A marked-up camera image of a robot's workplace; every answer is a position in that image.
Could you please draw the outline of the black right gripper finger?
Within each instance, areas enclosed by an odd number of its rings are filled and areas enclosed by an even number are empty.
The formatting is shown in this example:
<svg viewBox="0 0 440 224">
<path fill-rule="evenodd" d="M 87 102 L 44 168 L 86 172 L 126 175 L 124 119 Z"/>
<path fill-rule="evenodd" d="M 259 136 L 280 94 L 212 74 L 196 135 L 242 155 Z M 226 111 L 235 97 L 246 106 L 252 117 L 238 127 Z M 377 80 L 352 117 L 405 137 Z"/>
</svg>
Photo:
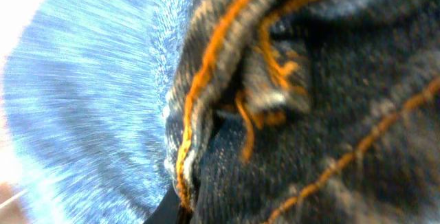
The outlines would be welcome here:
<svg viewBox="0 0 440 224">
<path fill-rule="evenodd" d="M 143 224 L 190 224 L 192 212 L 182 207 L 173 185 L 168 187 L 158 207 Z"/>
</svg>

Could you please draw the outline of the blue denim jeans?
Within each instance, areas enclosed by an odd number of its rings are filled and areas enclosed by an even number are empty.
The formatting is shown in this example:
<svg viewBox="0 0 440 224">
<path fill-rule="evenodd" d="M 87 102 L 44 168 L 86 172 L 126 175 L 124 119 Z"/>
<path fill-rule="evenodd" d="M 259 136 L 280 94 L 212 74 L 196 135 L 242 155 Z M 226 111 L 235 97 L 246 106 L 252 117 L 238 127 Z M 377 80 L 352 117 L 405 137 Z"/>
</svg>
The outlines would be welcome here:
<svg viewBox="0 0 440 224">
<path fill-rule="evenodd" d="M 439 0 L 45 0 L 2 83 L 31 223 L 439 222 Z"/>
</svg>

